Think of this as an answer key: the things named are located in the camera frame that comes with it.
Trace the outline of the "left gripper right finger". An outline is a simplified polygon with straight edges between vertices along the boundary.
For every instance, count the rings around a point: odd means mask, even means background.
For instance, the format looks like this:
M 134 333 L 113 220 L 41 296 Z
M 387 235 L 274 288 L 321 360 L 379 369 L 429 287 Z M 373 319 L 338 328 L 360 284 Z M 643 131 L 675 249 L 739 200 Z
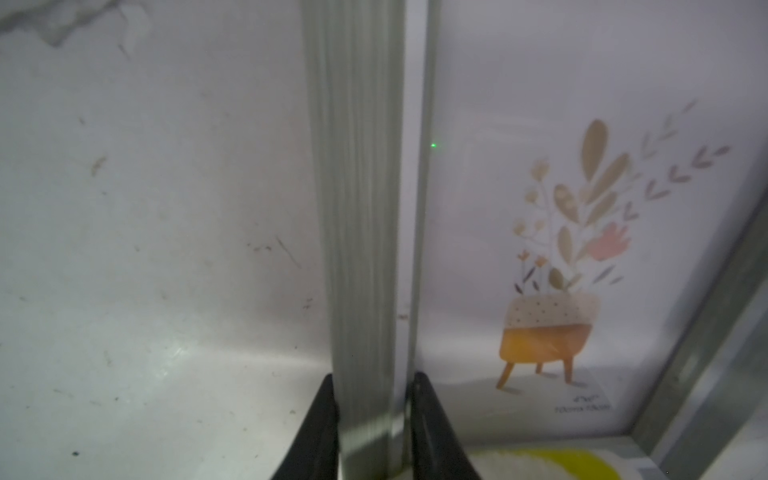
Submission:
M 410 428 L 414 479 L 481 479 L 423 372 L 414 374 L 410 388 Z

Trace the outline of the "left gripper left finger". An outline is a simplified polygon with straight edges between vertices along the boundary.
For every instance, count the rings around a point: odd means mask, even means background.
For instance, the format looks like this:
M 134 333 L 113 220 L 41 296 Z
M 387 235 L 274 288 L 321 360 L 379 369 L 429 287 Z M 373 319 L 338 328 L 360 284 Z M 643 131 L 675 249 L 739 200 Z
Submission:
M 327 374 L 272 480 L 336 480 L 339 473 L 338 407 Z

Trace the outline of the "yellow green cloth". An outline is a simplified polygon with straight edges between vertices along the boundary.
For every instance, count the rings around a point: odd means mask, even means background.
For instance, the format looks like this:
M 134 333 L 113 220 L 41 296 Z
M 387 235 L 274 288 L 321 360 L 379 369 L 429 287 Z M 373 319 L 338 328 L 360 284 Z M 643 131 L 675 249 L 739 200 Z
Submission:
M 613 466 L 587 450 L 499 450 L 473 453 L 469 459 L 481 479 L 621 479 Z

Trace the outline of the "grey picture frame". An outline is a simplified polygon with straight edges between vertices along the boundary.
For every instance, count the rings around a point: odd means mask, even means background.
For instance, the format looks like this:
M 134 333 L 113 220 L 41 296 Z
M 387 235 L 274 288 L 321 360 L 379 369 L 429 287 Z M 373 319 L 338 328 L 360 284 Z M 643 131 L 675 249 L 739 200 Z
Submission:
M 763 1 L 300 5 L 345 479 L 467 457 L 661 479 L 644 422 L 767 190 Z

